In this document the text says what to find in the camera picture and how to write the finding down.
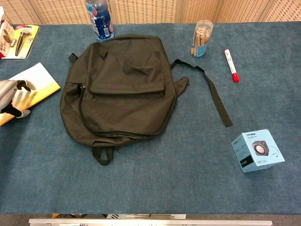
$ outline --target table surface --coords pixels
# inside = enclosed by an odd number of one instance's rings
[[[190,78],[166,130],[122,147],[101,166],[66,133],[61,90],[0,128],[0,213],[301,214],[301,22],[214,24],[201,59],[190,55],[195,24],[116,25],[116,35],[162,39],[170,62],[202,67],[232,127],[224,127],[203,75]],[[41,26],[26,60],[0,60],[0,80],[41,62],[61,87],[71,63],[95,41],[90,25]],[[241,78],[234,83],[229,48]],[[268,128],[285,162],[243,173],[230,143]]]

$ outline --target black backpack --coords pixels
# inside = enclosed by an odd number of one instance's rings
[[[93,43],[70,67],[60,102],[64,126],[75,141],[92,147],[107,165],[113,149],[164,130],[176,98],[189,79],[174,83],[171,65],[159,37],[123,35]],[[204,70],[215,106],[225,126],[231,126],[214,84]]]

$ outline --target water bottle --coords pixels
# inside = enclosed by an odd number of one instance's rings
[[[114,37],[112,21],[106,0],[86,0],[94,32],[99,42]]]

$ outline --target speaker image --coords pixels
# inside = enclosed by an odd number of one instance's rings
[[[264,140],[255,141],[252,143],[256,155],[267,156],[269,155],[269,148]]]

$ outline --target cardboard box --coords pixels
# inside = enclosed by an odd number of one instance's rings
[[[231,145],[244,173],[285,161],[268,129],[242,133]]]
[[[10,43],[13,40],[15,32],[14,28],[6,20],[2,20],[3,14],[3,7],[0,6],[0,58],[8,55]]]

